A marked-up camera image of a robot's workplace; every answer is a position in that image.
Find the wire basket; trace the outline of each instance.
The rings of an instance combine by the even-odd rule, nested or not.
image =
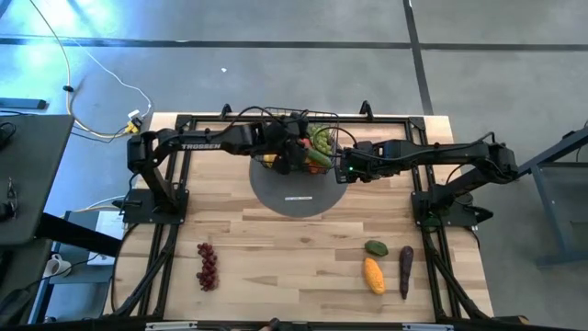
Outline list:
[[[307,132],[304,134],[304,138],[308,139],[307,143],[311,144],[311,147],[328,158],[331,161],[330,166],[320,165],[319,163],[312,161],[307,158],[302,166],[292,165],[290,171],[303,172],[308,174],[326,174],[330,169],[335,167],[337,157],[335,153],[338,146],[339,131],[337,129],[326,129],[318,135],[311,136],[312,132],[317,132],[321,128],[338,128],[339,127],[339,116],[335,113],[315,111],[308,109],[294,109],[294,108],[277,108],[277,107],[266,107],[265,110],[270,112],[274,117],[285,120],[292,113],[299,113],[309,120],[309,127]],[[271,121],[271,117],[268,114],[263,113],[262,117],[267,118]],[[277,157],[276,154],[257,155],[254,160],[261,163],[266,168],[271,168],[274,159]]]

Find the orange squash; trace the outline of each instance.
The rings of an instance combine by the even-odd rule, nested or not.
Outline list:
[[[376,294],[384,294],[386,284],[384,284],[384,275],[379,269],[378,262],[373,258],[367,257],[364,261],[364,277],[369,288]]]

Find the concrete floor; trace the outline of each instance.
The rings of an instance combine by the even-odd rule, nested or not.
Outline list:
[[[27,0],[8,1],[0,35],[49,35]],[[149,40],[395,41],[409,37],[401,0],[37,0],[57,33]],[[421,42],[587,43],[582,0],[413,0]],[[423,114],[410,50],[88,48],[123,80],[141,87],[156,111],[220,110],[248,105],[356,112],[368,99],[377,113]],[[81,50],[67,48],[76,114],[115,131],[139,94],[120,86]],[[56,45],[0,46],[0,95],[38,97],[64,113],[65,68]],[[436,115],[448,115],[456,140],[495,131],[523,163],[582,127],[588,118],[588,53],[425,51]],[[126,192],[125,142],[72,137],[47,211],[61,214]],[[475,192],[495,212],[481,225],[481,254],[497,315],[533,324],[585,328],[588,263],[537,269],[555,240],[530,177]],[[88,289],[91,298],[96,289]],[[87,317],[95,307],[50,314]]]

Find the wooden table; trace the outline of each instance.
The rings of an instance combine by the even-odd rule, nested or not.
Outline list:
[[[176,113],[153,115],[151,130],[173,128]],[[425,117],[430,143],[452,143],[448,117]],[[223,128],[206,123],[199,129]],[[391,124],[342,124],[358,140],[404,139],[404,128]],[[349,145],[340,135],[340,143]],[[181,166],[178,156],[177,170]],[[248,157],[224,152],[194,152],[187,187],[190,200],[180,228],[169,284],[165,319],[296,321],[434,321],[420,232],[413,225],[410,172],[369,184],[350,185],[329,211],[291,219],[266,208],[248,178]],[[161,165],[164,173],[166,163]],[[436,166],[444,183],[452,165]],[[125,243],[117,270],[121,304],[145,272],[153,226],[139,225]],[[388,290],[373,294],[362,277],[363,244],[384,242],[390,254],[379,259]],[[492,307],[480,253],[471,233],[447,229],[453,269],[461,285],[486,314]],[[219,256],[220,287],[200,290],[195,278],[201,258],[197,244],[209,242]],[[410,245],[415,258],[408,299],[399,294],[400,249]],[[439,275],[446,312],[447,288]],[[159,286],[154,282],[151,308]]]

